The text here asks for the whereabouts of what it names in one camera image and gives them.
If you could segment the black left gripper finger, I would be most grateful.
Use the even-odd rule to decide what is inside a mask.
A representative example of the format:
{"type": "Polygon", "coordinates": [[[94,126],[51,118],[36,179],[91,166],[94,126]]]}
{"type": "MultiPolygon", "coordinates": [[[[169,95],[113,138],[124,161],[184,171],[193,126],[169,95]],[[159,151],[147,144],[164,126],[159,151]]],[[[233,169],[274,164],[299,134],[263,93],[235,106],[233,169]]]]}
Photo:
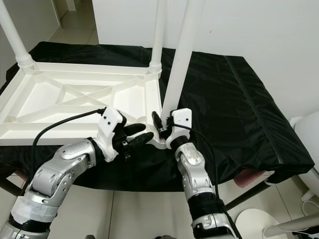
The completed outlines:
{"type": "Polygon", "coordinates": [[[143,145],[146,145],[151,139],[153,139],[154,134],[152,132],[146,132],[132,137],[132,139],[126,140],[125,150],[134,150],[143,145]]]}
{"type": "Polygon", "coordinates": [[[144,132],[146,132],[146,124],[145,123],[133,123],[123,127],[122,132],[125,136],[137,136],[144,132]]]}

